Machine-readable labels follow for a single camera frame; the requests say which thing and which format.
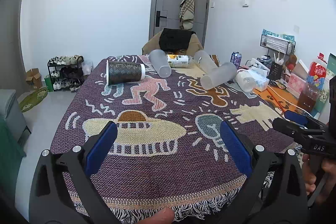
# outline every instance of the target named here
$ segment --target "gray sofa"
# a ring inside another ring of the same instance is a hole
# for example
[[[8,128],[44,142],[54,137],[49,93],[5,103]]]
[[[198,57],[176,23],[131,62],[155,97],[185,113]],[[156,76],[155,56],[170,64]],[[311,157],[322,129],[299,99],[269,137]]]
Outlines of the gray sofa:
[[[30,134],[31,131],[20,110],[15,93],[15,90],[0,89],[0,116],[5,121],[14,139],[18,141],[24,130],[27,129]]]

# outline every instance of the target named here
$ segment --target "blue gripper pad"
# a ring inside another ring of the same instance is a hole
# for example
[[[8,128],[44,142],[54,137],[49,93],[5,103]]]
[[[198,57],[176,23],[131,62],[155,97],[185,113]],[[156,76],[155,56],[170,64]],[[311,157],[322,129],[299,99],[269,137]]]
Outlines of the blue gripper pad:
[[[253,172],[251,155],[226,121],[220,124],[220,136],[239,172],[249,177]]]
[[[98,173],[101,164],[117,138],[118,129],[114,122],[111,122],[103,130],[104,132],[100,133],[99,139],[86,156],[84,172],[87,177]]]
[[[308,123],[308,119],[306,116],[300,115],[298,113],[295,113],[293,111],[287,110],[285,112],[285,118],[292,121],[292,122],[296,122],[298,124],[301,125],[306,125]]]

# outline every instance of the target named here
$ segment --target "metal bolt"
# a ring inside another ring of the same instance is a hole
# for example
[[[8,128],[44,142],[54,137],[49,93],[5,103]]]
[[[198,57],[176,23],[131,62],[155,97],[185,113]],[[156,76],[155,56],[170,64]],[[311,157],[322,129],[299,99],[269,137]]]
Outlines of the metal bolt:
[[[72,148],[72,151],[75,152],[75,153],[77,153],[77,152],[81,151],[81,149],[82,149],[82,148],[81,148],[79,145],[75,145],[75,146]]]
[[[295,151],[293,149],[288,149],[287,152],[291,155],[294,156],[295,155]]]
[[[42,151],[42,156],[48,156],[49,155],[49,150],[48,149],[46,149],[46,150],[43,150]]]
[[[263,151],[265,150],[265,148],[264,148],[262,145],[260,145],[260,144],[256,145],[256,146],[255,146],[255,149],[256,149],[257,151],[259,151],[259,152],[263,152]]]

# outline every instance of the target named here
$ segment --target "white wall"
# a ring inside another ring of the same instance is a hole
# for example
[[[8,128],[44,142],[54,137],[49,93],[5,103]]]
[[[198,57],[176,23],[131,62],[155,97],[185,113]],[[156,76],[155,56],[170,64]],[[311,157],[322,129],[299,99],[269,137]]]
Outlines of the white wall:
[[[150,7],[151,0],[23,0],[25,67],[45,76],[54,56],[80,54],[97,65],[110,55],[141,54]]]
[[[295,36],[296,55],[307,66],[323,52],[336,53],[336,0],[251,0],[248,8],[242,0],[210,0],[205,50],[217,53],[221,62],[229,61],[233,51],[242,53],[242,63],[260,57],[263,29]],[[294,25],[300,28],[294,32]]]

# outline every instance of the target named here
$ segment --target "door handle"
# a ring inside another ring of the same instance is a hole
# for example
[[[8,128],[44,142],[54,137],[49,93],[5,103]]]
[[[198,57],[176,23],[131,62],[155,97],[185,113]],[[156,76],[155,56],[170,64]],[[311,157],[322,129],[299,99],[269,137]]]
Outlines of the door handle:
[[[161,11],[156,11],[155,27],[160,27],[160,18],[167,18],[160,15]]]

